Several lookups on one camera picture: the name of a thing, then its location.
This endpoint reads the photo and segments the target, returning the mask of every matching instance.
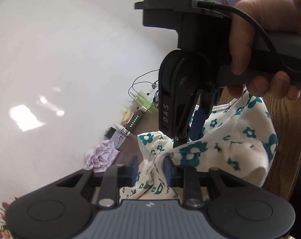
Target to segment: black cable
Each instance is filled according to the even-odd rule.
[[[156,106],[156,102],[155,102],[157,96],[158,96],[158,90],[155,92],[154,98],[153,98],[153,103],[154,103],[155,108],[158,108],[158,107],[159,107],[159,103],[158,103],[157,106]]]
[[[269,38],[268,34],[266,33],[266,31],[261,27],[261,25],[254,19],[252,18],[250,15],[246,14],[245,12],[234,8],[232,6],[229,5],[223,5],[223,4],[218,4],[215,2],[211,2],[211,1],[204,1],[204,0],[199,0],[198,1],[198,7],[199,8],[204,8],[204,9],[209,9],[209,10],[220,10],[220,11],[226,11],[226,12],[231,12],[234,14],[237,14],[238,16],[240,16],[241,18],[243,18],[244,20],[246,20],[252,27],[255,28],[256,32],[261,36],[261,38],[263,39],[263,41],[266,43],[268,49],[270,50],[270,52],[275,56],[276,60],[280,62],[280,64],[283,66],[283,69],[286,68],[290,71],[292,71],[282,60],[282,58],[280,57],[277,49],[275,48],[273,42],[271,41],[271,39]]]

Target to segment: teal flower print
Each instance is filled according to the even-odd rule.
[[[174,199],[178,199],[178,195],[177,195],[176,191],[174,190],[174,188],[172,188],[172,191],[174,192],[173,198],[174,198]]]
[[[224,141],[228,141],[229,140],[230,135],[226,136],[223,138]]]
[[[164,185],[164,187],[166,187],[165,183],[160,178],[158,178],[158,180]]]
[[[214,149],[217,149],[218,153],[220,153],[222,151],[221,148],[218,146],[218,144],[215,145]]]
[[[138,136],[139,139],[143,142],[144,146],[147,145],[147,143],[153,142],[153,137],[151,133],[148,133],[147,135],[140,135]]]
[[[192,159],[187,159],[187,155],[193,156]],[[200,157],[200,153],[195,153],[195,154],[181,153],[180,164],[197,167],[199,165],[199,157]]]
[[[154,167],[155,167],[155,170],[159,173],[158,168],[155,163],[154,163]]]
[[[193,144],[190,144],[186,147],[183,147],[183,148],[179,149],[179,152],[180,153],[192,153],[192,152],[193,153],[198,153],[198,151],[199,152],[205,152],[207,149],[208,149],[207,148],[207,142],[203,143],[201,141],[197,141]]]
[[[157,187],[157,191],[154,194],[158,195],[158,194],[162,193],[163,188],[164,188],[163,185],[160,183]]]
[[[269,142],[268,143],[262,142],[262,145],[263,145],[263,148],[265,149],[265,151],[267,152],[268,159],[269,159],[269,162],[270,162],[273,158],[273,154],[277,151],[277,147],[278,147],[278,138],[277,138],[277,136],[275,134],[272,134],[269,137]],[[271,147],[273,145],[275,145],[275,148],[274,148],[274,152],[272,153]]]
[[[211,121],[210,126],[215,127],[218,124],[217,119]]]
[[[242,133],[246,134],[247,137],[250,137],[250,138],[256,138],[257,136],[254,134],[255,133],[255,130],[247,127]]]
[[[236,111],[236,113],[233,116],[240,115],[243,112],[243,109],[244,109],[244,107],[238,108],[237,111]]]
[[[231,158],[228,158],[227,164],[231,165],[235,171],[240,171],[239,163],[237,161],[232,161]]]
[[[139,176],[140,176],[140,174],[141,174],[141,172],[138,172],[138,173],[137,173],[136,182],[139,181]]]
[[[202,128],[199,139],[202,139],[204,137],[205,129],[206,129],[205,127]]]
[[[143,187],[143,189],[148,190],[152,187],[153,185],[149,185],[148,181],[145,182],[145,186]]]
[[[165,151],[165,149],[163,149],[162,145],[158,145],[157,146],[157,150],[159,150],[159,152]]]
[[[246,105],[246,106],[248,106],[249,109],[253,108],[257,102],[262,103],[262,100],[259,97],[255,97],[255,99],[253,101],[251,100],[252,97],[253,96],[251,94],[249,94],[249,100]]]
[[[223,113],[227,113],[230,107],[226,108]]]

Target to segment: white wall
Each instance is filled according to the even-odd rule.
[[[0,0],[0,202],[82,168],[133,79],[176,48],[174,31],[142,26],[137,1]],[[8,114],[21,104],[45,125],[22,132]]]

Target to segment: wooden table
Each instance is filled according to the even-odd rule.
[[[224,90],[220,104],[228,103],[231,97]],[[265,104],[271,115],[279,146],[264,188],[284,199],[290,199],[301,165],[301,97],[297,101],[274,100],[266,96]],[[120,147],[114,164],[128,164],[136,155],[142,162],[137,135],[158,131],[158,110],[152,107],[145,113],[133,132]]]

